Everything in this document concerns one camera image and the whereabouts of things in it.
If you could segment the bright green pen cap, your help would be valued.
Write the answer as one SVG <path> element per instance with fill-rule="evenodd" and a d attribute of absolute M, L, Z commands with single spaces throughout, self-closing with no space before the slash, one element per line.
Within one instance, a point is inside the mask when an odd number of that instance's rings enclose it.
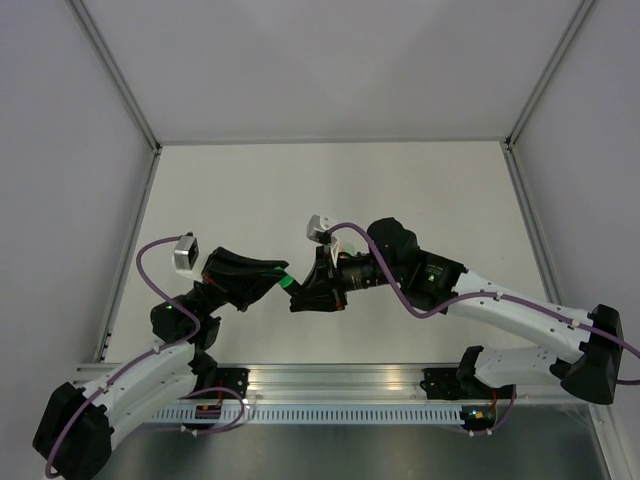
<path fill-rule="evenodd" d="M 286 274 L 280 281 L 279 285 L 282 289 L 294 288 L 296 280 L 289 274 Z"/>

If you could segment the black green-tipped highlighter pen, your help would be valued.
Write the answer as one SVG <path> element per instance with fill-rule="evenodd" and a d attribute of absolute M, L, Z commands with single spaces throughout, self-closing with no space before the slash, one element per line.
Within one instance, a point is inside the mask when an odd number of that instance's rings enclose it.
<path fill-rule="evenodd" d="M 292 298 L 298 298 L 302 294 L 302 287 L 296 280 L 292 280 L 285 290 Z"/>

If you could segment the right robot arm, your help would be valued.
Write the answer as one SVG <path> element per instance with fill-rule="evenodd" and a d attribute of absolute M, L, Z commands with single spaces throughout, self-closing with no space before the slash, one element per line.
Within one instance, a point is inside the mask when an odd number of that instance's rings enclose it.
<path fill-rule="evenodd" d="M 388 285 L 418 319 L 453 314 L 529 341 L 515 349 L 467 348 L 455 372 L 464 395 L 550 384 L 589 403 L 613 403 L 623 353 L 616 309 L 599 304 L 587 311 L 521 296 L 422 250 L 416 234 L 393 217 L 362 229 L 315 215 L 307 236 L 318 245 L 310 273 L 302 283 L 281 283 L 291 311 L 341 311 L 348 293 Z"/>

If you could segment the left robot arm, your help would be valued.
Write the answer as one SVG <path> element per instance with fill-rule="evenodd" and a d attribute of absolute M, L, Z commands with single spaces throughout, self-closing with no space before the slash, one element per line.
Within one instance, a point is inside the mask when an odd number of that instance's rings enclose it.
<path fill-rule="evenodd" d="M 177 273 L 193 282 L 169 297 L 149 277 L 143 255 L 171 243 Z M 217 384 L 208 355 L 218 335 L 215 311 L 239 311 L 260 300 L 287 276 L 287 262 L 256 260 L 218 247 L 199 256 L 191 234 L 155 240 L 136 257 L 140 277 L 162 298 L 150 312 L 155 339 L 145 352 L 80 387 L 65 382 L 50 395 L 32 445 L 46 461 L 47 479 L 92 479 L 115 448 L 161 407 L 184 397 L 205 398 L 228 389 Z"/>

